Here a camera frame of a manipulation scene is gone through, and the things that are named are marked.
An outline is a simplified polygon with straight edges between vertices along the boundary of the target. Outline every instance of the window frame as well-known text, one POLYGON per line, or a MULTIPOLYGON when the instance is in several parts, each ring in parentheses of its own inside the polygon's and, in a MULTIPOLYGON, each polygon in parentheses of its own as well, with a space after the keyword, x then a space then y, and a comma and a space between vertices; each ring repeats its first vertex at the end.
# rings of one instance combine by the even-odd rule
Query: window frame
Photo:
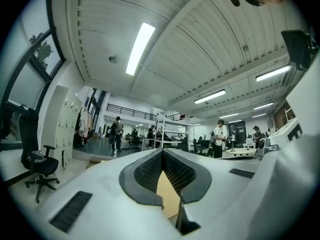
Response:
MULTIPOLYGON (((15 82, 21 73, 23 67, 27 62, 31 64, 31 66, 34 68, 34 70, 39 74, 39 76, 45 81, 45 85, 39 94, 35 110, 39 113, 41 109, 41 105, 44 101, 44 98, 46 96, 46 93, 48 91, 48 88, 55 78, 57 72, 63 65, 63 63, 66 61, 56 33, 56 27, 54 24, 54 18, 53 18, 53 11, 52 11, 52 0, 45 0, 46 3, 46 14, 48 18, 49 23, 49 29, 43 33, 32 45, 31 47, 25 52, 25 54, 22 56, 22 58, 19 60, 17 65, 12 71, 12 75, 8 80, 8 83, 4 89, 3 96, 0 103, 0 122, 2 122, 3 118, 3 111, 4 109, 13 110, 14 112, 17 112, 21 115, 26 115, 27 111, 24 108, 21 108, 20 106, 17 106, 11 102, 9 102, 9 97, 11 94, 11 91, 15 85, 15 82), (48 74, 46 72, 46 69, 41 65, 41 63, 38 61, 37 57, 35 56, 34 52, 38 46, 41 45, 41 43, 49 36, 52 36, 55 48, 59 54, 60 61, 57 63, 57 65, 53 68, 51 74, 48 74)), ((22 143, 2 143, 0 139, 0 152, 6 151, 6 150, 16 150, 16 149, 22 149, 22 143)))

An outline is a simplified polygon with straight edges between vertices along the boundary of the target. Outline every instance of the black pants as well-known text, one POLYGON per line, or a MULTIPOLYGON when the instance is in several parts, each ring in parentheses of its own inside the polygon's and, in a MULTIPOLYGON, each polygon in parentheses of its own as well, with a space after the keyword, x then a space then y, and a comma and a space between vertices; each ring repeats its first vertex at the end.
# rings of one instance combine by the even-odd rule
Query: black pants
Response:
POLYGON ((112 150, 115 150, 115 143, 116 143, 116 150, 119 151, 121 146, 121 137, 118 134, 115 135, 114 142, 112 143, 112 150))
POLYGON ((213 147, 213 157, 222 158, 222 145, 217 146, 216 144, 213 144, 212 147, 213 147))

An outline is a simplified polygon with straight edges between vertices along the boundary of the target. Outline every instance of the floor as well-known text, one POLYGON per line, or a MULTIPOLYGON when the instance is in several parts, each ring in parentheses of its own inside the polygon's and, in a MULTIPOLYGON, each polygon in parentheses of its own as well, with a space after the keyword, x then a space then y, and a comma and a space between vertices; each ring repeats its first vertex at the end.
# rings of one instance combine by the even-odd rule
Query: floor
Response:
MULTIPOLYGON (((77 175, 81 174, 86 170, 86 166, 88 164, 88 161, 77 161, 73 160, 70 162, 66 170, 58 171, 55 173, 55 175, 51 175, 49 178, 58 178, 60 181, 59 184, 57 184, 55 181, 50 182, 50 184, 58 189, 63 184, 69 182, 77 175)), ((25 181, 30 180, 34 176, 29 176, 23 180, 18 181, 17 183, 13 184, 8 188, 10 193, 12 194, 12 197, 16 200, 17 203, 22 204, 23 206, 33 210, 37 207, 37 203, 35 201, 36 197, 36 188, 38 188, 38 185, 30 185, 29 188, 26 187, 25 181)), ((41 190, 41 194, 39 197, 40 204, 44 200, 46 200, 54 191, 49 189, 48 187, 43 187, 41 190)))
MULTIPOLYGON (((129 148, 129 142, 127 140, 123 140, 122 144, 120 146, 121 149, 129 148)), ((149 149, 148 146, 144 146, 143 150, 149 149)), ((108 138, 102 138, 102 139, 89 139, 88 144, 85 144, 81 148, 75 148, 77 151, 86 152, 89 154, 99 155, 99 156, 107 156, 107 157, 124 157, 133 153, 138 152, 137 150, 131 151, 129 150, 121 150, 121 152, 117 152, 114 154, 112 151, 112 145, 109 144, 108 138)))

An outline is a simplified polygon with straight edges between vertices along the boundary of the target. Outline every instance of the white cabinet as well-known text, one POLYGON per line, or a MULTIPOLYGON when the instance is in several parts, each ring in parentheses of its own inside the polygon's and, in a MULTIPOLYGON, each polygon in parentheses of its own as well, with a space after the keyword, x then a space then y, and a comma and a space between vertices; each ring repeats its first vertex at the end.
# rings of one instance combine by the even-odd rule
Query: white cabinet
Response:
POLYGON ((49 156, 59 161, 58 170, 67 168, 72 160, 75 127, 81 105, 75 93, 60 85, 56 87, 48 105, 41 143, 55 147, 49 156))

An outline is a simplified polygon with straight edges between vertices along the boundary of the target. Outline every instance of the metal shelving rack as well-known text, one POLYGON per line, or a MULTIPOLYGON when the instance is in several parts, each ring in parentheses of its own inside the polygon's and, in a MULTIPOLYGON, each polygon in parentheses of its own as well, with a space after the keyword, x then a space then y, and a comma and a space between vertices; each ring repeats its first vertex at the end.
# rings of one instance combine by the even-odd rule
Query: metal shelving rack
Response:
POLYGON ((182 143, 182 141, 167 141, 164 140, 164 136, 165 133, 170 133, 170 134, 185 134, 185 135, 189 135, 189 134, 193 134, 193 137, 195 136, 195 126, 193 124, 188 124, 188 123, 183 123, 183 122, 179 122, 179 121, 170 121, 170 120, 166 120, 166 117, 163 116, 162 119, 157 119, 156 120, 156 127, 155 127, 155 134, 154 134, 154 145, 153 148, 156 148, 156 142, 160 142, 161 143, 161 148, 164 148, 164 144, 166 143, 182 143), (162 127, 162 134, 161 134, 161 140, 157 139, 157 129, 158 129, 158 124, 163 123, 163 127, 162 127), (181 127, 193 127, 193 129, 189 132, 182 132, 182 131, 175 131, 175 130, 166 130, 166 124, 168 125, 174 125, 174 126, 181 126, 181 127))

